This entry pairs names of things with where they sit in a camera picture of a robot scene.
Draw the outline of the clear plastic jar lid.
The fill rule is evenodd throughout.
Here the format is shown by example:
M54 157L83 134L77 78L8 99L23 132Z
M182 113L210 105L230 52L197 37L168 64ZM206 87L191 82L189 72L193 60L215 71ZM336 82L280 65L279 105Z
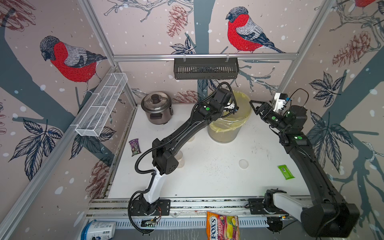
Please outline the clear plastic jar lid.
M242 170L245 170L249 167L249 162L245 159L241 159L239 160L239 167L242 169Z

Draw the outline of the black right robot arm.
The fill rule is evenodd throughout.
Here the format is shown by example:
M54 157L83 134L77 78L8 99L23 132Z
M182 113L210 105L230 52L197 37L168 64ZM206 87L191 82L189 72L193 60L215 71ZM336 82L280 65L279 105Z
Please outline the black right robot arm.
M306 202L283 190L267 190L263 201L265 210L288 213L302 223L311 237L347 238L360 211L336 190L319 164L310 140L302 132L307 109L293 105L281 115L268 102L251 100L250 106L272 130L278 130L279 143L297 165L311 195L311 201Z

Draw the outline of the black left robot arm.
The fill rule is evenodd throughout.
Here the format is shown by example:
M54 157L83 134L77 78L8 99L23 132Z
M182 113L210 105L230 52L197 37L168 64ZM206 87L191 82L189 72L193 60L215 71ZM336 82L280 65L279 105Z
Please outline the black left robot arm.
M220 118L226 118L238 111L237 100L231 85L222 82L208 97L196 103L190 117L175 132L162 139L155 139L152 148L142 153L135 163L138 174L150 174L149 186L133 193L128 214L131 214L134 201L139 202L147 215L156 211L160 193L166 176L179 165L176 154L196 133Z

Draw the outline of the small clear jar with rice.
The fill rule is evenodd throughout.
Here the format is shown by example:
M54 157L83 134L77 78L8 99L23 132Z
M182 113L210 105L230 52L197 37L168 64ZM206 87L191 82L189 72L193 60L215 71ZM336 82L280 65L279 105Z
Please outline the small clear jar with rice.
M182 151L178 151L178 153L175 155L175 159L178 161L177 168L182 168L185 165L185 159L184 154Z

